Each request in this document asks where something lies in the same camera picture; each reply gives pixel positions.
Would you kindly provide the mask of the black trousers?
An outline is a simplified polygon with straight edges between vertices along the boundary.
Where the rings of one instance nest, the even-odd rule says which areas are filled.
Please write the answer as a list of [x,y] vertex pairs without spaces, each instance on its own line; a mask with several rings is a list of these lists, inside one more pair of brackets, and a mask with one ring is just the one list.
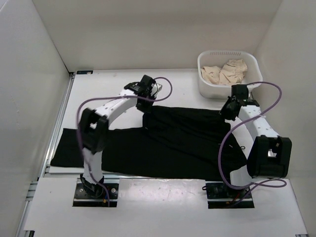
[[[115,129],[102,153],[102,169],[140,176],[219,181],[218,152],[231,126],[216,110],[154,106],[139,128]],[[234,135],[224,144],[226,177],[246,164]]]

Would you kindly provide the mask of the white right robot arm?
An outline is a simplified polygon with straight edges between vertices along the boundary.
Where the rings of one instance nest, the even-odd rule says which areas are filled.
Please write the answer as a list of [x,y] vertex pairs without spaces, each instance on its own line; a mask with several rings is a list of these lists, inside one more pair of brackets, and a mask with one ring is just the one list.
[[[241,121],[224,136],[218,152],[218,168],[223,180],[222,193],[230,198],[239,190],[256,185],[257,178],[282,180],[287,176],[289,169],[292,142],[274,131],[265,117],[277,103],[274,102],[262,111],[259,103],[250,99],[248,87],[248,84],[232,85],[231,95],[220,111],[223,119]],[[228,137],[242,125],[246,126],[251,135],[253,145],[246,165],[230,172],[230,178],[227,179],[221,166],[222,151]]]

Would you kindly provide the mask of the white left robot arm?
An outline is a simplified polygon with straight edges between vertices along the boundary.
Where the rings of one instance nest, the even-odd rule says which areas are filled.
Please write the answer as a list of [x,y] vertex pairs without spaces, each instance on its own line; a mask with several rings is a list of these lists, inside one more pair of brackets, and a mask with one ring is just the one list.
[[156,79],[144,75],[139,82],[127,84],[117,96],[91,98],[79,106],[76,133],[84,167],[80,180],[93,198],[110,200],[104,185],[102,158],[98,156],[105,148],[110,125],[132,107],[147,113],[161,89]]

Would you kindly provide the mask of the beige crumpled garment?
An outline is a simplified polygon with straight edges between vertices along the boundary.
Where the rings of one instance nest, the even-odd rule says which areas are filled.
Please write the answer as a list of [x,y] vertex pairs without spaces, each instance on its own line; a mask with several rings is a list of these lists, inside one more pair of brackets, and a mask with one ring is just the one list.
[[243,59],[230,59],[223,67],[204,66],[201,68],[202,78],[214,85],[233,85],[242,83],[248,71]]

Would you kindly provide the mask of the white plastic basket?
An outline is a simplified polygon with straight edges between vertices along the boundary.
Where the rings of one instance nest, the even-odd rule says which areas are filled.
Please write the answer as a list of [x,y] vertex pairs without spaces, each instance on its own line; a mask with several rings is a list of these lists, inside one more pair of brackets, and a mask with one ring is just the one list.
[[244,51],[209,50],[197,58],[198,89],[205,98],[226,99],[231,87],[250,84],[249,91],[263,81],[256,58]]

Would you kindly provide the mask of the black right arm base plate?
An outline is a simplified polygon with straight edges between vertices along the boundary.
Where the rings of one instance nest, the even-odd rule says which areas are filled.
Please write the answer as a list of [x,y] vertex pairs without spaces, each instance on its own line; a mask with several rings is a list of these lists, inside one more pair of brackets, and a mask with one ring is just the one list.
[[223,182],[208,182],[202,187],[206,191],[208,209],[249,209],[254,208],[249,188],[235,190]]

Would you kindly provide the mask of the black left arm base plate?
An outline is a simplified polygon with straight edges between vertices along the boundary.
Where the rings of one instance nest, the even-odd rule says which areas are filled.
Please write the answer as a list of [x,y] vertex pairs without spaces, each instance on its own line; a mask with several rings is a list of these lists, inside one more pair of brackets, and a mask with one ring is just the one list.
[[85,188],[80,180],[77,180],[73,198],[73,207],[117,207],[119,195],[119,183],[105,183],[108,190],[110,202],[103,188],[97,194],[93,194]]

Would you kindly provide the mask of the aluminium table edge rail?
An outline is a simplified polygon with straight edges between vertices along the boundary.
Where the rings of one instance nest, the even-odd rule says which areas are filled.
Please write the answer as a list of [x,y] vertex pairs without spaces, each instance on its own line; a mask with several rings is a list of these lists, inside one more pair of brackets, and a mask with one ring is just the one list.
[[[77,177],[79,178],[79,175],[81,172],[77,173],[45,173],[44,178],[70,178],[70,177]],[[131,179],[174,179],[174,177],[168,177],[168,176],[140,176],[140,175],[128,175],[128,174],[122,174],[122,173],[113,173],[113,172],[105,172],[103,173],[103,176],[106,179],[119,179],[119,178],[131,178]]]

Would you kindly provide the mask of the aluminium left side rail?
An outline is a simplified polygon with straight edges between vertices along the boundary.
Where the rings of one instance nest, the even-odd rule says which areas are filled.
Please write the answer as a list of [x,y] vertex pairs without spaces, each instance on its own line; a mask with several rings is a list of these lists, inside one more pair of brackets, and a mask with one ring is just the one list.
[[65,110],[66,110],[66,106],[69,100],[69,96],[72,90],[72,86],[74,83],[74,78],[75,78],[76,73],[70,73],[70,77],[69,77],[69,81],[65,90],[65,93],[63,95],[63,99],[58,111],[58,115],[57,115],[57,119],[45,152],[45,155],[43,157],[43,162],[42,162],[42,166],[39,170],[39,174],[37,176],[37,179],[35,181],[32,181],[29,185],[28,188],[28,192],[27,192],[27,196],[25,199],[25,205],[23,208],[23,212],[18,224],[18,228],[16,231],[15,236],[16,237],[33,237],[35,231],[25,231],[24,230],[24,226],[25,226],[25,221],[27,219],[27,215],[29,212],[29,209],[31,207],[31,202],[33,200],[33,197],[35,195],[35,191],[37,188],[37,184],[40,178],[45,176],[46,170],[49,168],[49,164],[50,164],[50,160],[52,159],[52,156],[55,152],[55,147],[57,144],[57,139],[58,139],[58,134],[59,134],[59,130],[61,128],[61,124],[62,124],[62,120],[65,114]]

